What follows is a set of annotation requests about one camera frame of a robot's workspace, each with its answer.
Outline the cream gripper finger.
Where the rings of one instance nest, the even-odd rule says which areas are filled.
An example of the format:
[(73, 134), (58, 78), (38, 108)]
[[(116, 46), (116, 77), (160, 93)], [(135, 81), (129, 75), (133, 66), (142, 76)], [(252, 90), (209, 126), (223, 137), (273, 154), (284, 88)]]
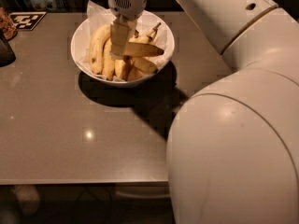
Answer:
[(129, 21), (124, 16), (118, 15), (110, 24), (111, 55), (121, 59), (126, 50), (129, 39), (134, 35), (136, 21)]

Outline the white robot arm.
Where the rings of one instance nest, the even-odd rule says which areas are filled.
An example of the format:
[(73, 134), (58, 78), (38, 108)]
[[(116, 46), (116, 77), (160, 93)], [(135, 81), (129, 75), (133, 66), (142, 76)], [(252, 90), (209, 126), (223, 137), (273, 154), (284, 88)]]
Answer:
[(176, 0), (232, 74), (169, 130), (176, 224), (299, 224), (298, 25), (273, 0)]

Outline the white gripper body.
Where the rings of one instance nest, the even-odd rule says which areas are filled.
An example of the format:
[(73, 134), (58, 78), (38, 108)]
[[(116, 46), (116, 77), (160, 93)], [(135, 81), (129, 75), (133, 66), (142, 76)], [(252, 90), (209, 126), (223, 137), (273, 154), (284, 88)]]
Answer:
[(116, 16), (122, 15), (129, 21), (136, 20), (144, 11), (148, 0), (108, 0), (111, 12)]

